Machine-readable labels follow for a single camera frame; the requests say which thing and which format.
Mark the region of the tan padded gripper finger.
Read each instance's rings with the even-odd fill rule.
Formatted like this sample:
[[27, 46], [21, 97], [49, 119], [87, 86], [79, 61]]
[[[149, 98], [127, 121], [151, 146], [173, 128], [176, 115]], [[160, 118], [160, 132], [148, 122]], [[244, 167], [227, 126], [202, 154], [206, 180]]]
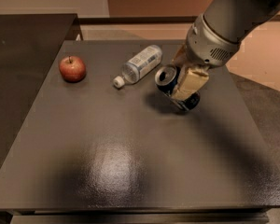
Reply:
[[178, 67], [182, 67], [187, 62], [187, 60], [188, 58], [186, 55], [186, 45], [182, 45], [172, 59], [172, 64]]
[[175, 65], [179, 71], [177, 83], [174, 86], [171, 97], [178, 101], [184, 101], [202, 88], [209, 80], [208, 67], [189, 64]]

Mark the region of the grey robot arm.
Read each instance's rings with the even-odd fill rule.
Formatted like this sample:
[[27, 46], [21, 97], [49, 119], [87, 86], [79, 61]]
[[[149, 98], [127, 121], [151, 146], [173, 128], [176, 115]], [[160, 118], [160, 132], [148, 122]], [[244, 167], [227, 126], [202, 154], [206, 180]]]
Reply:
[[280, 11], [280, 0], [213, 0], [188, 30], [173, 58], [181, 69], [171, 97], [183, 101], [209, 79], [208, 71], [226, 64], [244, 38]]

